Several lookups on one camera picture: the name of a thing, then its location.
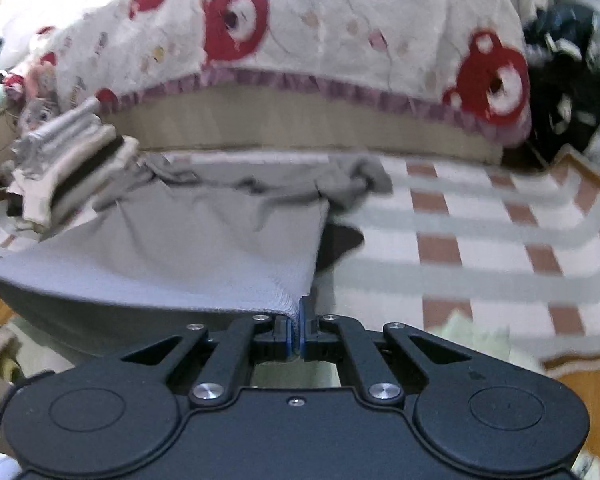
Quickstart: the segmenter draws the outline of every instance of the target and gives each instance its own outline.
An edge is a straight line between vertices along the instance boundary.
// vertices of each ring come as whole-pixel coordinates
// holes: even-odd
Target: blanket
[[[503,145],[530,131],[522,26],[510,0],[115,0],[59,32],[64,112],[225,82],[320,92]]]

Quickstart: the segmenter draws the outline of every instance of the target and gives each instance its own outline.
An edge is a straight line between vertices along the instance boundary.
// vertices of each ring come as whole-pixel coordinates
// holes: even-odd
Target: screw head
[[[306,404],[306,400],[301,399],[300,397],[293,397],[289,399],[288,405],[292,408],[301,408]]]
[[[213,400],[224,394],[224,388],[217,383],[202,383],[193,388],[193,395],[202,400]]]
[[[379,399],[379,400],[395,399],[395,397],[399,396],[400,393],[401,393],[400,386],[396,386],[395,384],[391,384],[391,383],[373,384],[369,388],[369,394],[374,399]]]

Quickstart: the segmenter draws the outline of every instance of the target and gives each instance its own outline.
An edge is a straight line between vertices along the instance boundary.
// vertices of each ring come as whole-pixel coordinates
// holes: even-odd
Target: folded cloth
[[[101,124],[100,118],[94,114],[80,117],[49,142],[43,142],[35,150],[30,150],[29,156],[18,165],[18,168],[27,178],[42,178],[64,150],[71,144],[92,136]]]
[[[0,281],[22,291],[10,301],[21,316],[94,354],[192,314],[222,322],[264,311],[298,322],[330,205],[391,190],[372,156],[171,164],[149,155],[99,195],[97,218],[2,258]],[[120,314],[131,321],[116,322]]]
[[[40,179],[27,178],[16,168],[8,192],[22,195],[22,218],[48,228],[51,223],[51,201],[58,186],[85,160],[115,138],[116,129],[113,126],[101,126],[92,136],[72,144]]]
[[[75,121],[86,115],[97,113],[99,110],[100,102],[95,97],[90,97],[74,110],[69,110],[55,119],[42,124],[36,130],[23,134],[11,146],[11,150],[15,155],[16,166],[34,157],[34,154],[42,144],[54,140],[71,124],[75,123]]]
[[[119,137],[119,139],[102,148],[58,187],[51,205],[52,226],[58,225],[69,214],[84,205],[91,195],[124,170],[136,156],[138,140],[133,137]],[[88,164],[96,163],[98,165],[95,167],[87,167]],[[81,176],[81,179],[76,181],[74,176]]]
[[[93,156],[90,156],[90,158],[85,160],[78,168],[75,169],[75,171],[71,175],[69,175],[66,178],[66,180],[62,184],[60,184],[56,188],[51,199],[52,216],[54,216],[53,210],[56,208],[58,202],[60,202],[65,195],[71,193],[71,191],[76,186],[78,186],[83,180],[87,179],[91,175],[91,173],[99,170],[103,165],[106,165],[108,162],[110,162],[110,160],[122,148],[124,143],[125,141],[123,137],[116,137],[109,144],[106,144],[105,146],[100,148],[98,152],[95,153]],[[93,190],[87,196],[83,196],[82,199],[86,200],[87,197],[92,193]],[[23,207],[22,195],[9,192],[6,195],[8,204],[7,215],[11,217],[21,217]]]

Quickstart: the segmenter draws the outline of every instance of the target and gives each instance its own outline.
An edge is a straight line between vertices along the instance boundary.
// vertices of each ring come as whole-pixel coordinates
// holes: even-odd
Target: gray towel
[[[330,204],[348,208],[368,191],[391,190],[372,156],[321,164],[171,164],[152,155],[105,190],[96,219],[1,259],[0,281],[85,302],[53,311],[46,306],[51,301],[10,303],[60,339],[59,328],[73,340],[110,332],[120,306],[161,309],[163,320],[165,310],[270,312],[297,320]],[[91,326],[96,310],[97,327]]]

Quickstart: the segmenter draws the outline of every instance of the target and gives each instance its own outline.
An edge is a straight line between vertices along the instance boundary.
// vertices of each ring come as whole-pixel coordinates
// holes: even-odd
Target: purple trim
[[[441,121],[450,126],[462,128],[470,134],[480,134],[505,147],[521,144],[531,132],[531,116],[528,111],[525,121],[522,121],[521,124],[494,126],[451,106],[411,98],[404,94],[365,88],[312,75],[243,68],[207,68],[200,74],[184,76],[147,90],[124,95],[117,105],[109,105],[109,109],[106,109],[107,105],[103,104],[103,108],[104,111],[127,110],[150,99],[193,92],[229,82],[241,85],[268,86],[302,93],[319,92],[327,99],[345,99],[351,103],[371,106],[383,112],[407,113],[417,119]]]

